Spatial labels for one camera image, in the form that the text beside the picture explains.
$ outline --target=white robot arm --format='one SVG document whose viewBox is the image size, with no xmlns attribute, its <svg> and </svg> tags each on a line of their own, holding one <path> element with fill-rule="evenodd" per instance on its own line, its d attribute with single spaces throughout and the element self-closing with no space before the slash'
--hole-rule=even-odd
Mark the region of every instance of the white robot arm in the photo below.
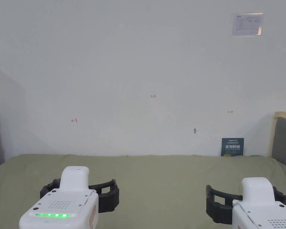
<svg viewBox="0 0 286 229">
<path fill-rule="evenodd" d="M 206 187 L 206 213 L 232 229 L 286 229 L 286 196 L 264 177 L 245 178 L 243 196 Z M 215 202 L 215 196 L 225 204 Z"/>
<path fill-rule="evenodd" d="M 68 166 L 61 179 L 40 191 L 40 200 L 19 221 L 19 229 L 94 229 L 98 214 L 114 211 L 119 204 L 115 180 L 88 185 L 89 168 Z M 110 187 L 108 193 L 103 188 Z"/>
</svg>

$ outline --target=printed notice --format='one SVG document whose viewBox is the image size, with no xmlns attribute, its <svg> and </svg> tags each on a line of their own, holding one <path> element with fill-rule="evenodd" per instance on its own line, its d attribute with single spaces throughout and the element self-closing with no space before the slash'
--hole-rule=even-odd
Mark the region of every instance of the printed notice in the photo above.
<svg viewBox="0 0 286 229">
<path fill-rule="evenodd" d="M 262 32 L 262 13 L 233 14 L 233 36 L 257 36 Z"/>
<path fill-rule="evenodd" d="M 244 154 L 243 138 L 223 138 L 221 141 L 221 156 L 239 156 Z"/>
</svg>

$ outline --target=paper sign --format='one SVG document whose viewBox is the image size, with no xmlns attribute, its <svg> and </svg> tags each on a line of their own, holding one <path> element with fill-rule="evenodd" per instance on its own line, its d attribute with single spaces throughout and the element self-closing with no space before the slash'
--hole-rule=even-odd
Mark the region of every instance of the paper sign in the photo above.
<svg viewBox="0 0 286 229">
<path fill-rule="evenodd" d="M 257 36 L 262 32 L 262 13 L 233 14 L 233 36 Z"/>
<path fill-rule="evenodd" d="M 243 138 L 223 138 L 221 142 L 221 156 L 238 156 L 244 154 Z"/>
</svg>

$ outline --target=white plastic housing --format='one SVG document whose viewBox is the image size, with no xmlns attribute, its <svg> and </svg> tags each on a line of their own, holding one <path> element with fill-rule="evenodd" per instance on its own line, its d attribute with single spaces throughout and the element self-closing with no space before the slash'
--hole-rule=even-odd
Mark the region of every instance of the white plastic housing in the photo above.
<svg viewBox="0 0 286 229">
<path fill-rule="evenodd" d="M 98 194 L 88 188 L 88 176 L 87 167 L 66 167 L 60 187 L 43 196 L 27 211 L 19 221 L 19 228 L 95 228 L 98 220 Z"/>
<path fill-rule="evenodd" d="M 234 200 L 232 229 L 286 229 L 286 205 L 275 201 L 264 177 L 245 178 L 243 201 Z"/>
</svg>

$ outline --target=olive green tablecloth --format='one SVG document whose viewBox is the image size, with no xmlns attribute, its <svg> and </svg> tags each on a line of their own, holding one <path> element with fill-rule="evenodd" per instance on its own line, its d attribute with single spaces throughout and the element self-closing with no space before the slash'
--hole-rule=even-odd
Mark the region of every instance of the olive green tablecloth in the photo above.
<svg viewBox="0 0 286 229">
<path fill-rule="evenodd" d="M 205 188 L 241 194 L 245 177 L 266 177 L 286 195 L 286 166 L 268 157 L 27 154 L 0 166 L 0 228 L 18 229 L 41 188 L 69 165 L 87 166 L 89 184 L 117 181 L 120 204 L 96 229 L 231 228 L 206 214 Z"/>
</svg>

